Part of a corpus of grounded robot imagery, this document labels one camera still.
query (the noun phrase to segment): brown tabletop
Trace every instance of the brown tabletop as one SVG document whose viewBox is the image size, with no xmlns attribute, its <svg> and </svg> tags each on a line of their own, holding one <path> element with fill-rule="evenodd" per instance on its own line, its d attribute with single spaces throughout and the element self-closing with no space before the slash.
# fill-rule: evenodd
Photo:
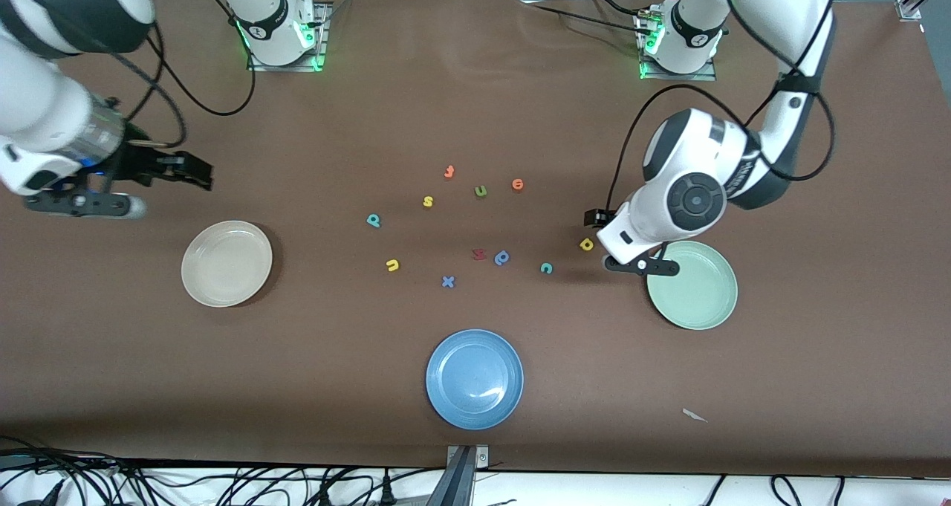
<svg viewBox="0 0 951 506">
<path fill-rule="evenodd" d="M 156 4 L 193 92 L 240 103 L 248 73 L 217 6 Z M 150 458 L 434 465 L 478 442 L 516 469 L 946 476 L 951 114 L 918 25 L 888 4 L 836 15 L 835 160 L 700 236 L 740 287 L 709 332 L 673 327 L 641 279 L 577 246 L 629 121 L 666 84 L 638 79 L 625 31 L 514 0 L 351 0 L 325 71 L 259 74 L 238 116 L 201 113 L 166 76 L 184 149 L 215 165 L 212 192 L 117 185 L 149 202 L 142 221 L 44 217 L 0 195 L 0 428 Z M 731 26 L 704 88 L 744 116 L 775 63 Z M 152 56 L 133 58 L 152 71 Z M 143 90 L 107 56 L 62 65 L 125 110 Z M 615 198 L 641 184 L 653 129 L 687 106 L 718 113 L 685 93 L 659 100 Z M 160 99 L 136 123 L 175 134 Z M 802 170 L 825 141 L 816 112 Z M 275 270 L 251 303 L 207 308 L 181 286 L 181 255 L 232 218 L 265 228 Z M 475 262 L 473 248 L 510 262 Z M 506 337 L 525 367 L 519 408 L 484 432 L 445 424 L 423 383 L 439 341 L 472 327 Z"/>
</svg>

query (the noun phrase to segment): white floor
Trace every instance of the white floor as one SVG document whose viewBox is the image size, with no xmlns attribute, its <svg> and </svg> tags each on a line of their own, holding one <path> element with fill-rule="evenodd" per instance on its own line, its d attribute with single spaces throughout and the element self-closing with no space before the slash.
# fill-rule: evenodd
<svg viewBox="0 0 951 506">
<path fill-rule="evenodd" d="M 281 469 L 268 473 L 269 478 L 284 475 L 288 470 Z M 391 476 L 405 470 L 391 471 Z M 0 484 L 15 471 L 0 473 Z M 146 470 L 148 476 L 159 476 L 166 482 L 188 482 L 209 475 L 234 475 L 233 470 Z M 319 481 L 323 471 L 309 469 L 307 476 Z M 383 470 L 360 470 L 350 476 L 367 475 L 380 483 Z M 393 491 L 398 499 L 414 496 L 427 496 L 437 483 L 441 472 L 421 473 L 418 476 L 397 480 Z M 557 505 L 614 505 L 632 504 L 637 506 L 701 506 L 706 502 L 711 488 L 718 476 L 686 475 L 592 475 L 592 473 L 479 473 L 476 478 L 473 506 L 493 506 L 511 502 L 514 506 L 557 506 Z M 0 506 L 17 506 L 27 500 L 43 499 L 48 491 L 67 476 L 57 473 L 37 476 L 33 473 L 17 478 L 0 491 Z M 80 497 L 71 480 L 65 480 L 57 506 L 82 506 Z M 115 481 L 122 485 L 122 476 Z M 791 478 L 802 506 L 832 506 L 838 480 L 835 478 Z M 223 495 L 232 480 L 216 479 L 201 482 L 184 489 L 171 489 L 152 482 L 157 491 L 165 495 L 176 506 L 214 506 L 218 497 Z M 247 504 L 255 493 L 261 491 L 268 482 L 256 481 L 241 490 L 231 503 Z M 337 482 L 330 489 L 330 499 L 334 506 L 347 506 L 369 488 L 369 480 L 360 479 Z M 302 504 L 306 496 L 317 491 L 318 483 L 308 484 L 282 482 L 276 488 L 285 489 L 283 493 L 271 493 L 263 496 L 258 506 L 291 506 Z M 794 500 L 785 492 L 785 500 L 795 505 Z M 132 485 L 122 486 L 121 491 L 126 504 L 140 504 L 132 493 Z M 98 495 L 86 488 L 88 506 L 103 503 Z M 846 479 L 841 506 L 941 506 L 947 497 L 951 497 L 951 481 L 920 479 Z M 380 498 L 380 492 L 374 493 L 373 500 Z M 728 476 L 714 505 L 720 506 L 782 506 L 770 491 L 768 476 Z"/>
</svg>

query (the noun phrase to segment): brown table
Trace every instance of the brown table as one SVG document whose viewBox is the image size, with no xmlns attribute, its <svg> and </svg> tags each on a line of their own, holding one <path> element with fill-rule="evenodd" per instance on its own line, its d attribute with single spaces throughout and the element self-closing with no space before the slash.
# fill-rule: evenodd
<svg viewBox="0 0 951 506">
<path fill-rule="evenodd" d="M 218 8 L 156 2 L 171 65 L 211 106 L 240 102 L 248 75 Z M 516 469 L 946 476 L 951 114 L 917 25 L 887 4 L 836 14 L 838 153 L 701 236 L 740 284 L 733 316 L 704 333 L 666 323 L 641 280 L 577 246 L 633 113 L 665 84 L 638 79 L 624 31 L 514 0 L 352 0 L 325 71 L 259 75 L 237 117 L 169 86 L 213 192 L 123 185 L 149 202 L 143 221 L 48 218 L 0 195 L 0 427 L 154 458 L 434 465 L 479 442 Z M 746 114 L 775 67 L 733 31 L 704 87 Z M 105 56 L 62 64 L 126 109 L 143 90 Z M 641 184 L 656 125 L 687 106 L 714 111 L 660 100 L 618 195 Z M 158 99 L 137 123 L 175 134 Z M 817 112 L 803 169 L 825 137 Z M 275 272 L 251 303 L 211 309 L 181 287 L 181 254 L 229 218 L 269 232 Z M 512 260 L 475 262 L 473 248 Z M 519 408 L 485 432 L 445 424 L 423 386 L 435 345 L 471 327 L 525 366 Z"/>
</svg>

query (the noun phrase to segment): white paper scrap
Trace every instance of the white paper scrap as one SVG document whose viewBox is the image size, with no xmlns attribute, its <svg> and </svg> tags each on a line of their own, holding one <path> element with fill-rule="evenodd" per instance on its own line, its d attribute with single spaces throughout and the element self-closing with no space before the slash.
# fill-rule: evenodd
<svg viewBox="0 0 951 506">
<path fill-rule="evenodd" d="M 706 418 L 700 417 L 700 415 L 695 414 L 695 412 L 692 412 L 687 408 L 684 408 L 684 415 L 686 415 L 689 418 L 692 418 L 694 421 L 710 422 L 710 421 L 707 421 Z"/>
</svg>

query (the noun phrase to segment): green plate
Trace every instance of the green plate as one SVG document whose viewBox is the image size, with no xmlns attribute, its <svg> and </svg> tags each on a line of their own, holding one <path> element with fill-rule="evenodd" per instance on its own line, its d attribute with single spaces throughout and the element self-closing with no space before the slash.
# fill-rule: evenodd
<svg viewBox="0 0 951 506">
<path fill-rule="evenodd" d="M 648 276 L 657 311 L 689 330 L 720 326 L 736 307 L 736 275 L 719 252 L 700 242 L 673 242 L 664 259 L 680 265 L 676 276 Z"/>
</svg>

